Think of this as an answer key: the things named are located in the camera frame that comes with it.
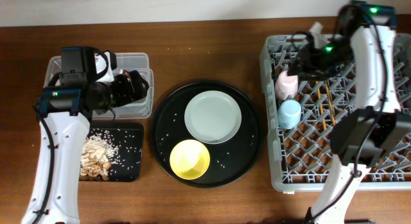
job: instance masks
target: black tray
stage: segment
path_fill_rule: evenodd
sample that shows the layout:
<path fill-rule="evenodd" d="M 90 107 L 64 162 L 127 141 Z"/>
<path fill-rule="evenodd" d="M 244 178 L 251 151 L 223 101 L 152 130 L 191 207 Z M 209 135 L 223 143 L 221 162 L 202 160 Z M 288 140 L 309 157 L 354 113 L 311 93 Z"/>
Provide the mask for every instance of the black tray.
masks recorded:
<path fill-rule="evenodd" d="M 184 112 L 194 96 L 208 90 L 227 93 L 236 100 L 242 116 L 240 129 L 224 143 L 203 143 L 211 158 L 208 170 L 200 178 L 184 180 L 171 170 L 170 153 L 180 141 L 195 139 L 186 128 Z M 201 81 L 177 89 L 160 104 L 153 119 L 151 142 L 155 158 L 170 176 L 193 187 L 211 188 L 239 179 L 252 167 L 263 143 L 263 131 L 256 109 L 246 95 L 225 83 Z"/>
<path fill-rule="evenodd" d="M 114 141 L 112 141 L 112 144 L 114 146 L 121 145 L 118 154 L 120 156 L 119 160 L 124 167 L 120 164 L 112 164 L 109 169 L 109 180 L 99 180 L 99 182 L 133 182 L 137 180 L 140 174 L 141 154 L 143 153 L 143 126 L 139 123 L 95 122 L 91 124 L 88 137 L 96 133 L 103 133 L 105 130 L 113 135 L 112 139 L 114 138 Z"/>

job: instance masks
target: brown wooden table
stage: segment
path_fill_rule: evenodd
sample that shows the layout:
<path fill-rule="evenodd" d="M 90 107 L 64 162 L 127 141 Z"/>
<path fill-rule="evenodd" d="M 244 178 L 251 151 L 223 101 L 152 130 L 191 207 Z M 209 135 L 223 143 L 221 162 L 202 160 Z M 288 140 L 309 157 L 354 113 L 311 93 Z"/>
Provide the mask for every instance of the brown wooden table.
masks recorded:
<path fill-rule="evenodd" d="M 42 92 L 49 59 L 60 55 L 62 46 L 147 53 L 154 71 L 154 110 L 187 82 L 230 83 L 256 104 L 267 130 L 258 62 L 265 38 L 308 30 L 315 21 L 325 25 L 324 33 L 332 32 L 332 17 L 0 28 L 0 223 L 19 223 L 26 212 L 40 143 L 31 105 Z M 411 33 L 410 15 L 399 16 L 398 30 Z M 79 183 L 82 223 L 283 223 L 303 218 L 319 195 L 275 191 L 266 144 L 256 165 L 233 184 L 216 189 L 181 184 L 150 151 L 151 121 L 138 121 L 146 132 L 137 182 Z M 357 192 L 346 219 L 410 223 L 411 192 Z"/>

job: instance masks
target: light blue cup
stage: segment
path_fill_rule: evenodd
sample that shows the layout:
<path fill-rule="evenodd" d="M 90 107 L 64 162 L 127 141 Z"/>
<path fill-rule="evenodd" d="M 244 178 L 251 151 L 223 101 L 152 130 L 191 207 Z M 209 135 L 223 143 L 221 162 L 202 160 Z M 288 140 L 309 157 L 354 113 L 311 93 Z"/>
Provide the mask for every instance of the light blue cup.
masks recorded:
<path fill-rule="evenodd" d="M 278 125 L 281 128 L 292 129 L 300 123 L 301 105 L 294 99 L 284 101 L 277 112 Z"/>

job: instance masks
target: round black tray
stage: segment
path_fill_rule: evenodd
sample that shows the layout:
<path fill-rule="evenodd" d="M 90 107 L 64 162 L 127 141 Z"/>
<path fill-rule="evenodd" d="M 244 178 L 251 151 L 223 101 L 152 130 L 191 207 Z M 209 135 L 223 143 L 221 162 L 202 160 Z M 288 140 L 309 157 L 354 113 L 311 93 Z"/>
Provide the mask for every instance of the round black tray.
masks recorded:
<path fill-rule="evenodd" d="M 224 143 L 203 143 L 210 153 L 208 170 L 200 178 L 184 180 L 171 170 L 170 153 L 180 141 L 195 140 L 184 123 L 184 112 L 194 96 L 208 90 L 227 93 L 236 100 L 242 116 L 240 129 Z M 246 95 L 225 83 L 201 81 L 177 89 L 160 104 L 153 119 L 151 142 L 155 158 L 170 176 L 193 187 L 211 188 L 239 179 L 252 167 L 263 143 L 263 131 L 256 109 Z"/>

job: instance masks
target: yellow bowl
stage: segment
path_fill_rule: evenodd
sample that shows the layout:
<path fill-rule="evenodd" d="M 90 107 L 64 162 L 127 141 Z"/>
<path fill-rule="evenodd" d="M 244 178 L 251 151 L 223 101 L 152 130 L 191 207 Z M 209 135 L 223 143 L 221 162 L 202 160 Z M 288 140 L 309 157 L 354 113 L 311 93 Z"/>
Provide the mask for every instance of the yellow bowl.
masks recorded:
<path fill-rule="evenodd" d="M 210 153 L 199 141 L 185 140 L 178 143 L 170 154 L 173 172 L 186 180 L 201 177 L 210 165 Z"/>

